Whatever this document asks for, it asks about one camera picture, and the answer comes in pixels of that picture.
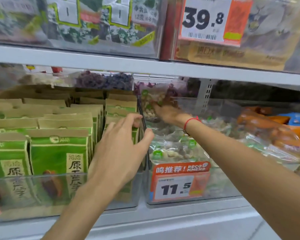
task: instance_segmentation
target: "person's right hand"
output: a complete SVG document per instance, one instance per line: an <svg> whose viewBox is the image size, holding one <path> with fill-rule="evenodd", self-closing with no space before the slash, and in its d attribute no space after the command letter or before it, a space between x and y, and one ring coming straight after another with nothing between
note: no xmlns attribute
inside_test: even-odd
<svg viewBox="0 0 300 240"><path fill-rule="evenodd" d="M164 122L176 125L182 129L187 120L192 118L191 115L178 108L176 101L173 102L168 96L164 98L161 106L157 102L152 102L151 105L156 115L158 115Z"/></svg>

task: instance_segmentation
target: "hand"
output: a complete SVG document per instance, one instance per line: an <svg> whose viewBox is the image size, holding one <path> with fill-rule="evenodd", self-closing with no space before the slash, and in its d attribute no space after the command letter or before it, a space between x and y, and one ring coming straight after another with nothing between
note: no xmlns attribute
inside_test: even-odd
<svg viewBox="0 0 300 240"><path fill-rule="evenodd" d="M120 121L110 123L96 146L88 170L88 182L110 181L117 193L136 175L154 138L151 129L146 129L143 139L136 145L132 142L132 127L140 126L142 115L128 114Z"/></svg>
<svg viewBox="0 0 300 240"><path fill-rule="evenodd" d="M166 96L160 106L156 102L151 103L154 112L166 123L176 125L183 128L186 121L192 118L191 115L184 113L178 108L176 101L172 101L169 96Z"/></svg>

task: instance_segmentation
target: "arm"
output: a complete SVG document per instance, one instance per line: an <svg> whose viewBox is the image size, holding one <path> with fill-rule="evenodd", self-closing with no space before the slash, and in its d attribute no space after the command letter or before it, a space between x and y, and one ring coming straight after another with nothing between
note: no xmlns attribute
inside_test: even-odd
<svg viewBox="0 0 300 240"><path fill-rule="evenodd" d="M84 240L97 219L119 190L135 176L154 138L146 129L143 139L133 144L132 126L142 115L129 114L110 123L96 147L88 170L88 181L81 186L51 229L41 240Z"/></svg>
<svg viewBox="0 0 300 240"><path fill-rule="evenodd" d="M183 128L190 115L153 104L167 123ZM300 177L244 144L191 120L191 135L282 240L300 239Z"/></svg>

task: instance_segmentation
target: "shelf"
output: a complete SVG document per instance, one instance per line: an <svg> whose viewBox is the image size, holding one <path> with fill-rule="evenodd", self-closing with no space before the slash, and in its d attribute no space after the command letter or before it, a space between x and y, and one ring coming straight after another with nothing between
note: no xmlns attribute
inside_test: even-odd
<svg viewBox="0 0 300 240"><path fill-rule="evenodd" d="M221 217L222 220L222 216L227 215L229 218L228 221L231 221L230 218L238 217L236 214L239 214L240 218L257 218L257 221L260 220L261 222L259 214L243 197L171 203L156 206L148 205L144 197L141 197L139 206L136 208L105 211L96 222L90 234L99 234L100 230L102 230L105 235L110 233L121 234L121 231L130 232L132 229L138 229L138 226L136 226L138 224L149 224L152 227L156 226L159 228L161 224L163 224L160 222L164 220L167 220L169 224L179 222L185 225L188 223L187 219L199 217L200 219L207 220ZM55 221L56 217L48 217L0 223L0 239L28 239L31 237L33 240L39 240Z"/></svg>
<svg viewBox="0 0 300 240"><path fill-rule="evenodd" d="M300 74L0 45L0 62L300 85Z"/></svg>

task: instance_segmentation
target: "red string bracelet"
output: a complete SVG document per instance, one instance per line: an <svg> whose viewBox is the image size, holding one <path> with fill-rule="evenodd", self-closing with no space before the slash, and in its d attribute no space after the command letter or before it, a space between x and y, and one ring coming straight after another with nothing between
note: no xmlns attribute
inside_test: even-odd
<svg viewBox="0 0 300 240"><path fill-rule="evenodd" d="M200 120L198 117L188 119L188 120L185 122L184 127L183 127L183 133L185 133L185 134L187 134L187 135L189 135L189 134L186 132L186 127L187 127L187 124L188 124L188 122L189 122L190 120L197 120L197 121L200 121L200 122L201 122L201 120Z"/></svg>

